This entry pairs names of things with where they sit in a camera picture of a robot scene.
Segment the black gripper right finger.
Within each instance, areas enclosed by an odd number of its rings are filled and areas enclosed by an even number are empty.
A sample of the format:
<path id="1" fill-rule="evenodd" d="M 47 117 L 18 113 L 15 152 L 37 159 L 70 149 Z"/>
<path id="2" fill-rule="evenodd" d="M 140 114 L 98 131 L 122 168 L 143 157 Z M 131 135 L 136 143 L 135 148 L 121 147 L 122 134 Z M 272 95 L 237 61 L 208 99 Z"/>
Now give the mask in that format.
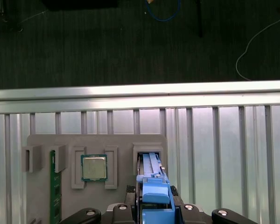
<path id="1" fill-rule="evenodd" d="M 171 187 L 175 205 L 175 224 L 250 224 L 251 220 L 226 208 L 208 215 L 195 204 L 184 203 L 175 186 Z"/>

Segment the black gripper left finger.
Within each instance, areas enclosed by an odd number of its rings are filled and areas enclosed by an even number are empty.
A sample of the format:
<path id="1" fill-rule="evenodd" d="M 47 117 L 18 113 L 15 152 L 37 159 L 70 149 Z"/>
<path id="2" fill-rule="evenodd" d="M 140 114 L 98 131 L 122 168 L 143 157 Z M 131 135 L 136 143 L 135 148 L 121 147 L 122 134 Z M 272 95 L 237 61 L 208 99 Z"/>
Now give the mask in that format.
<path id="1" fill-rule="evenodd" d="M 123 203 L 110 204 L 107 211 L 85 208 L 60 221 L 61 224 L 138 224 L 139 202 L 135 186 L 126 187 Z"/>

